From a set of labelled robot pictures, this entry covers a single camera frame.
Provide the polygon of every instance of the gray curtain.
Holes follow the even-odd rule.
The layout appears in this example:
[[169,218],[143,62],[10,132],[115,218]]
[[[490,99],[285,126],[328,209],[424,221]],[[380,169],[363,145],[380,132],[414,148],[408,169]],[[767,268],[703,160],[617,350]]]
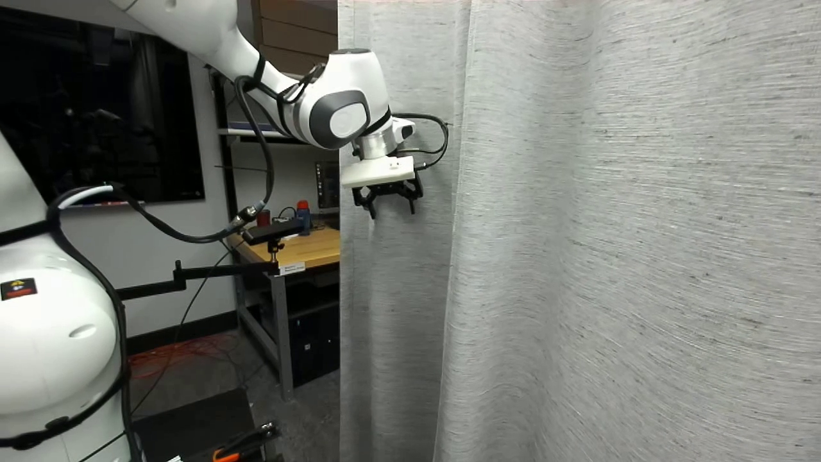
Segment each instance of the gray curtain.
[[417,214],[344,203],[344,458],[821,458],[821,1],[340,23],[454,123]]

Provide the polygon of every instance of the table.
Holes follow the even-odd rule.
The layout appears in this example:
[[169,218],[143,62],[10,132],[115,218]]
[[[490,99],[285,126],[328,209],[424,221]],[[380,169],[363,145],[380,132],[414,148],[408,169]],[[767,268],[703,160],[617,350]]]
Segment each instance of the table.
[[297,340],[308,340],[308,325],[301,331],[301,318],[340,305],[340,230],[317,227],[308,236],[283,237],[274,254],[270,254],[268,244],[249,245],[240,236],[229,237],[229,244],[245,262],[277,258],[279,273],[268,273],[268,289],[260,289],[270,293],[270,300],[260,300],[263,320],[249,312],[246,302],[240,305],[240,320],[268,363],[277,371],[283,395],[291,395],[296,384],[294,327],[297,327]]

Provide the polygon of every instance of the cable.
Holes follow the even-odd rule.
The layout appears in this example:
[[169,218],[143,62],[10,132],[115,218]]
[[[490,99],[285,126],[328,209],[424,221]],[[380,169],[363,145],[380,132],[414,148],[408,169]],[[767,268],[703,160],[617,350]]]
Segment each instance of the cable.
[[172,227],[167,221],[152,214],[134,195],[128,195],[123,186],[114,186],[114,195],[120,195],[128,208],[134,208],[136,212],[142,212],[155,227],[159,227],[161,234],[178,237],[178,240],[188,240],[188,244],[214,244],[214,240],[220,240],[232,234],[236,234],[245,222],[236,221],[232,222],[229,227],[223,230],[217,230],[217,234],[205,234],[205,236],[190,236],[190,234],[183,234],[178,227]]
[[115,294],[115,287],[111,285],[111,280],[86,254],[81,254],[81,249],[61,234],[61,221],[60,221],[61,218],[61,208],[60,204],[64,200],[70,200],[73,195],[78,195],[78,189],[64,193],[61,198],[49,203],[46,218],[52,222],[52,237],[61,250],[68,250],[81,267],[86,267],[102,285],[105,294],[111,296],[114,312],[115,312],[115,325],[118,325],[115,327],[115,344],[118,344],[118,350],[120,350],[120,375],[118,375],[118,380],[114,382],[111,389],[120,389],[123,431],[115,439],[105,441],[101,448],[95,448],[91,456],[101,454],[105,445],[111,445],[114,441],[126,436],[128,439],[128,448],[132,448],[132,458],[140,458],[140,445],[134,441],[134,425],[132,425],[134,418],[132,418],[132,395],[128,395],[126,305]]
[[441,127],[441,145],[440,148],[410,148],[410,150],[405,150],[405,154],[431,154],[431,157],[437,157],[433,160],[424,160],[421,167],[417,167],[417,172],[431,169],[433,164],[440,164],[444,158],[444,154],[448,154],[450,140],[451,140],[450,126],[441,118],[430,116],[430,112],[396,112],[396,116],[397,118],[431,119],[431,123],[437,123]]
[[308,73],[303,73],[296,85],[285,87],[283,98],[288,105],[301,101],[308,85],[314,85],[321,73],[326,72],[326,63],[317,63],[308,68]]
[[[260,112],[265,116],[265,119],[268,119],[270,126],[274,126],[274,127],[279,126],[279,123],[274,119],[274,116],[268,112],[260,99],[253,98],[253,101],[260,108]],[[277,139],[277,142],[303,142],[303,140],[296,139],[296,135],[288,130],[288,135]]]
[[161,382],[164,371],[169,370],[169,363],[172,363],[172,358],[174,358],[174,354],[178,354],[179,332],[183,332],[179,325],[188,320],[190,308],[192,308],[195,300],[201,296],[201,293],[204,293],[204,287],[205,287],[209,280],[211,280],[211,276],[205,276],[205,280],[201,282],[201,287],[195,289],[195,294],[188,300],[185,312],[183,312],[183,318],[179,318],[179,323],[178,323],[178,335],[174,335],[174,340],[172,340],[172,350],[167,354],[167,358],[164,358],[161,370],[158,371],[155,382],[152,382],[150,389],[136,400],[136,404],[132,407],[132,413],[136,413],[136,411],[150,400],[150,395],[158,389],[158,384]]
[[246,98],[246,81],[253,81],[253,77],[235,80],[235,89],[240,95],[240,108],[246,116],[246,119],[249,119],[249,126],[253,126],[253,130],[254,130],[254,135],[260,140],[260,148],[263,148],[263,158],[265,158],[265,169],[268,169],[263,203],[270,203],[272,195],[274,195],[274,158],[272,158],[272,150],[268,148],[265,132],[260,130],[260,126],[256,126],[256,119],[253,116],[253,105],[249,105],[249,98]]
[[95,454],[105,452],[111,443],[115,443],[118,439],[123,439],[126,431],[120,431],[118,436],[108,439],[105,443],[101,443],[97,448],[92,448],[88,456],[82,456],[81,462],[92,458]]
[[78,189],[78,193],[73,193],[70,198],[64,198],[64,200],[60,203],[60,209],[68,209],[68,208],[82,203],[86,198],[111,195],[111,193],[114,193],[114,185],[101,185],[101,186]]

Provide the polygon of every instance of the wall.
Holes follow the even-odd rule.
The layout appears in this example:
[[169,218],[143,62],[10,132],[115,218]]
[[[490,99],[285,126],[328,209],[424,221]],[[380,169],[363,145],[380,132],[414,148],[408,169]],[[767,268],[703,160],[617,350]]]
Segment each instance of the wall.
[[[317,200],[317,164],[335,160],[337,150],[319,150],[310,145],[277,145],[270,142],[274,158],[274,195],[270,200],[270,209],[277,212],[285,204],[296,204],[297,200],[308,200],[310,209],[319,209]],[[235,176],[236,176],[236,200],[240,203],[260,203],[265,193],[265,158],[260,142],[235,142]]]
[[[0,5],[142,31],[142,24],[136,24],[132,18],[126,18],[105,0],[0,0]],[[226,193],[218,169],[220,154],[209,73],[204,63],[195,59],[190,59],[190,68],[192,99],[197,112],[197,140],[204,157],[205,203],[152,204],[150,209],[188,234],[209,234],[226,222]],[[74,209],[68,214],[68,234],[95,263],[101,263],[101,268],[118,287],[167,280],[172,273],[174,258],[179,258],[183,263],[214,263],[223,254],[218,244],[188,245],[172,240],[155,230],[147,221],[136,218],[132,209]],[[174,294],[128,300],[128,335],[174,325],[195,285],[197,282],[192,282],[190,289]],[[190,318],[226,312],[235,311],[235,305],[235,282],[211,280]]]

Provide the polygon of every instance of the white robotic arm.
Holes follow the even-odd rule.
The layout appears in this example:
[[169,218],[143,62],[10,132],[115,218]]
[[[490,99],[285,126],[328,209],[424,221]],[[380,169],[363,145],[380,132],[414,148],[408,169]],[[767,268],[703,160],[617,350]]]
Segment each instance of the white robotic arm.
[[414,178],[414,157],[388,157],[417,126],[391,116],[380,59],[368,49],[335,50],[303,80],[277,72],[236,28],[235,0],[114,0],[134,19],[204,59],[249,95],[274,126],[319,148],[354,142],[363,160],[342,172],[344,186]]
[[[372,198],[396,193],[421,198],[414,157],[401,145],[417,132],[396,118],[380,62],[372,50],[337,50],[301,80],[268,63],[236,28],[235,0],[114,0],[169,42],[195,53],[249,91],[272,123],[319,148],[354,142],[363,157],[342,172],[354,203],[371,212]],[[27,169],[0,132],[0,370],[15,375],[0,388],[0,458],[136,458],[128,431],[126,320],[105,273],[60,230],[60,209],[73,200],[114,186],[73,193],[46,208]],[[185,236],[142,209],[158,227]]]

